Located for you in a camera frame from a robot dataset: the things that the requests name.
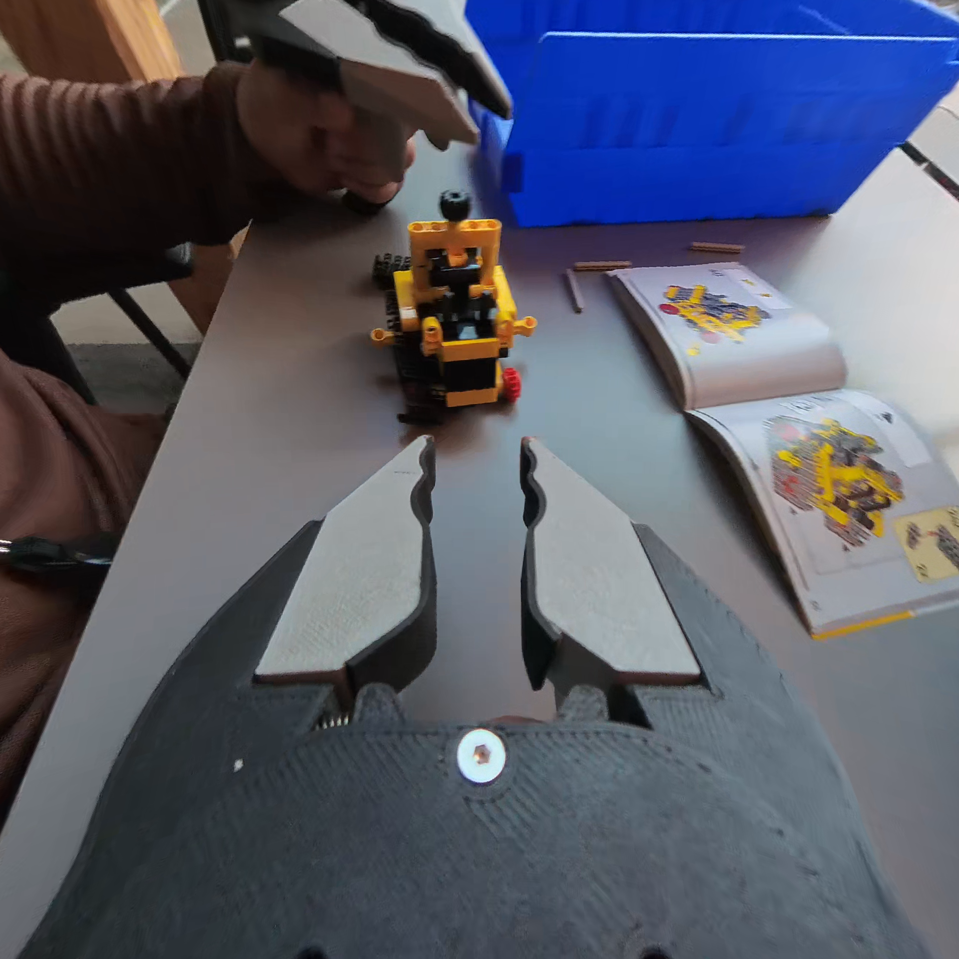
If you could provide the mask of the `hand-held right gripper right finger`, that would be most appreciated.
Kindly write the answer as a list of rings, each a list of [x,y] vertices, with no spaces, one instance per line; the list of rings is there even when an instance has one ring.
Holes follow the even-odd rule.
[[[533,689],[694,686],[702,667],[629,516],[521,440],[521,654]]]

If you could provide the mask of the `blue plastic bin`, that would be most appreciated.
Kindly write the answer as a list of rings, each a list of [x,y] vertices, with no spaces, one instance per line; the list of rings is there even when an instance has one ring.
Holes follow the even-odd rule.
[[[513,118],[470,103],[526,228],[835,213],[957,83],[911,1],[475,1]]]

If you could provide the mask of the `yellow black lego bulldozer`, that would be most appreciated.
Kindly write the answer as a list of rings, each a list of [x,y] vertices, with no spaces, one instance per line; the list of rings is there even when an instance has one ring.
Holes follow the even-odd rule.
[[[444,191],[438,206],[440,219],[409,224],[407,255],[378,255],[371,270],[386,324],[369,338],[390,349],[404,403],[397,420],[412,428],[448,411],[515,405],[521,372],[507,360],[537,327],[519,314],[499,263],[500,221],[473,217],[463,190]]]

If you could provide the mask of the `open lego instruction booklet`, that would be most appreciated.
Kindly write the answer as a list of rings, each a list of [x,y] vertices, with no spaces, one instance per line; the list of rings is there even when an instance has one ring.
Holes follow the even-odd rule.
[[[848,389],[823,321],[738,264],[606,276],[742,483],[813,638],[957,606],[957,478],[908,415]]]

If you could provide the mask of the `person's left hand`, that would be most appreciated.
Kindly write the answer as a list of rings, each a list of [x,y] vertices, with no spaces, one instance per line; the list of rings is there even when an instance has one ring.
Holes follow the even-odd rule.
[[[415,158],[407,137],[402,159],[389,161],[376,132],[342,94],[257,60],[239,80],[236,112],[252,150],[310,197],[345,190],[375,205],[389,203]]]

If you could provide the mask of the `wooden furniture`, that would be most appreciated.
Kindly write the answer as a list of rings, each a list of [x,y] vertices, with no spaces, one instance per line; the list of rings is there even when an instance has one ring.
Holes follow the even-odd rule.
[[[2,39],[42,78],[94,82],[182,76],[154,1],[3,1]]]

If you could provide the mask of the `person's left forearm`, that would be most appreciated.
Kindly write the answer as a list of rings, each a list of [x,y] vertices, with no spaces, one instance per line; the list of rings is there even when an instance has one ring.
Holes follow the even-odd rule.
[[[2,267],[228,244],[266,172],[239,123],[246,67],[94,83],[2,73]]]

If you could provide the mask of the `black chair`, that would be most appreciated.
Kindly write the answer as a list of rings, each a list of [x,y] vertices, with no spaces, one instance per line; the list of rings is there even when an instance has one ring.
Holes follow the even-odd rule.
[[[194,248],[189,243],[160,252],[117,254],[111,260],[113,281],[106,290],[111,301],[184,381],[189,377],[190,363],[150,319],[130,290],[189,279],[193,271]]]

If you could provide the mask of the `person's brown sweater torso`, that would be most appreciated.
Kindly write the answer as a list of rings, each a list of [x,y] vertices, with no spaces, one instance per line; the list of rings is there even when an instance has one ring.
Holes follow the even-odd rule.
[[[1,359],[1,534],[69,544],[121,536],[163,436],[155,414],[89,405],[63,381]],[[1,821],[76,653],[99,586],[1,573]]]

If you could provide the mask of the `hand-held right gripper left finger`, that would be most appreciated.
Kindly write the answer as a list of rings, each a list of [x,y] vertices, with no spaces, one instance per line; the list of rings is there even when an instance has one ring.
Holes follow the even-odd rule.
[[[437,648],[434,438],[416,438],[321,521],[255,669],[261,683],[401,691]]]

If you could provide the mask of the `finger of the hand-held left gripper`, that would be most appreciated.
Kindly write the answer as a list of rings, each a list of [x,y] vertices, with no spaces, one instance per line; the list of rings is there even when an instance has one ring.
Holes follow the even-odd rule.
[[[513,118],[510,91],[455,2],[360,1],[358,10],[386,40],[437,69],[471,100]]]
[[[281,19],[339,63],[346,98],[370,114],[421,130],[438,149],[475,144],[479,130],[452,82],[385,38],[342,1],[298,1]]]

